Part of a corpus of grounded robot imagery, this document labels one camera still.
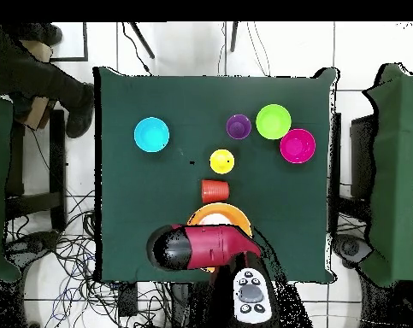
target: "lime green bowl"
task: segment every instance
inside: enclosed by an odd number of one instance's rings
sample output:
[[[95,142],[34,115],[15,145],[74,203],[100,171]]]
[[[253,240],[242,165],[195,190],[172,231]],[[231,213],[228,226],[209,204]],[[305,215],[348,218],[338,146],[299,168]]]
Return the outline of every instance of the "lime green bowl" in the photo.
[[[269,104],[257,114],[257,131],[266,139],[279,139],[292,126],[292,117],[279,104]]]

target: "yellow bowl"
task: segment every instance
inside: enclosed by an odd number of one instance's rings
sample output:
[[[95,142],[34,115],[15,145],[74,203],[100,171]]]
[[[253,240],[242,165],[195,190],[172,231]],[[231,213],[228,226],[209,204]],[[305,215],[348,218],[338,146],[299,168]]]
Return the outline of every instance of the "yellow bowl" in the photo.
[[[218,149],[210,156],[210,168],[216,173],[224,174],[233,169],[235,159],[227,149]]]

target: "purple bowl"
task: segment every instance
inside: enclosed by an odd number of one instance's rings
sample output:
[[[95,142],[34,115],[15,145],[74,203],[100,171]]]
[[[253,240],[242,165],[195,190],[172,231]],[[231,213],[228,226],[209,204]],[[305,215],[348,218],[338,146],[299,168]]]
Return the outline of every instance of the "purple bowl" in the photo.
[[[246,138],[251,132],[251,121],[243,114],[233,115],[227,120],[226,131],[231,138]]]

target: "person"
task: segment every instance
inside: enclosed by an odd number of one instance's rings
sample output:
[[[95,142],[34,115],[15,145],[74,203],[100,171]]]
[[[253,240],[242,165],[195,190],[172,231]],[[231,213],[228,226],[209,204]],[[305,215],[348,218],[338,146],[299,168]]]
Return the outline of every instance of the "person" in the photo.
[[[79,138],[91,126],[93,85],[79,82],[53,64],[36,60],[19,41],[22,32],[27,31],[28,36],[39,35],[39,40],[52,44],[58,34],[44,32],[46,28],[0,24],[0,96],[19,92],[27,98],[47,97],[59,101],[69,112],[67,136]]]

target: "orange cup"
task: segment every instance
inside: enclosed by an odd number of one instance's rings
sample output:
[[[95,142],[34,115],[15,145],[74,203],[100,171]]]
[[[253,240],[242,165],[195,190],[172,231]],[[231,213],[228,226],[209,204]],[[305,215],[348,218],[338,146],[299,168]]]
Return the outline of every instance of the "orange cup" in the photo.
[[[226,181],[202,180],[203,203],[221,202],[229,198],[229,184]]]

